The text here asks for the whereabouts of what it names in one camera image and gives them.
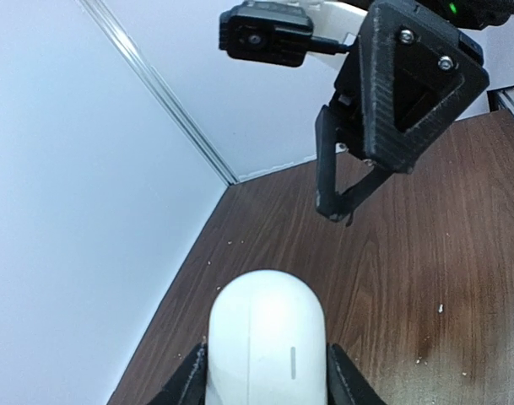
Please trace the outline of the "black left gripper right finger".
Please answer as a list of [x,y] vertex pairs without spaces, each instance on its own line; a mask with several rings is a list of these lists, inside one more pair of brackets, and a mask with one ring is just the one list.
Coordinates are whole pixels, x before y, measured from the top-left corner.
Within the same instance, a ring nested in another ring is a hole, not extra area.
[[328,403],[335,405],[386,405],[342,347],[327,345]]

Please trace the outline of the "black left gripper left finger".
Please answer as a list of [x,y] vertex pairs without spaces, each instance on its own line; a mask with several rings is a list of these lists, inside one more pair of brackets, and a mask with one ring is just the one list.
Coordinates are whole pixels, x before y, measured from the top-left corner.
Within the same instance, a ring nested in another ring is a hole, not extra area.
[[187,354],[137,350],[109,404],[203,404],[208,345],[197,343]]

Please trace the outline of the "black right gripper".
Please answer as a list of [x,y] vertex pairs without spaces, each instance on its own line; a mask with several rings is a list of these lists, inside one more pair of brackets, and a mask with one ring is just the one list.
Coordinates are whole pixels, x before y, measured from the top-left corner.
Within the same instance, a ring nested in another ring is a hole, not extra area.
[[[483,50],[468,35],[415,1],[373,2],[315,122],[317,212],[350,226],[354,211],[394,173],[412,170],[488,85]],[[338,142],[380,167],[343,193]]]

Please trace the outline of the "white oval charging case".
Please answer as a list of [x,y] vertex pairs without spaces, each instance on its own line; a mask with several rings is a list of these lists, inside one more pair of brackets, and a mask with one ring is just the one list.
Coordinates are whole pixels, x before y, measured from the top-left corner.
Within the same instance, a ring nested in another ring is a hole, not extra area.
[[328,402],[325,316],[303,281],[257,270],[222,288],[208,320],[205,402]]

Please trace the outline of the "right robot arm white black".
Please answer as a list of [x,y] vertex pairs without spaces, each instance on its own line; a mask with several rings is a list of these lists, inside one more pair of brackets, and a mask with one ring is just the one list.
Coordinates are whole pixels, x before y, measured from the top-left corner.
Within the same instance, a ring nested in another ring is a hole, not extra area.
[[419,157],[488,88],[468,32],[514,1],[375,1],[315,123],[317,212],[338,222]]

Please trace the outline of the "aluminium front frame rail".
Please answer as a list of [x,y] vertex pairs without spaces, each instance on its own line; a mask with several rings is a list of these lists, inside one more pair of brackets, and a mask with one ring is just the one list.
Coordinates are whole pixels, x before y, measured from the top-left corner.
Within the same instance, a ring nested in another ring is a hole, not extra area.
[[490,111],[508,110],[514,116],[514,86],[488,92]]

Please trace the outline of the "aluminium corner post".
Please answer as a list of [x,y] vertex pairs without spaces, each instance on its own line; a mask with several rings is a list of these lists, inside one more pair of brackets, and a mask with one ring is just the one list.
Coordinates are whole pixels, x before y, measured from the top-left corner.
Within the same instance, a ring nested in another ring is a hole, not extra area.
[[98,0],[81,0],[78,3],[222,182],[228,186],[239,183],[240,180],[233,169],[205,136],[169,84],[138,49],[137,44],[107,5]]

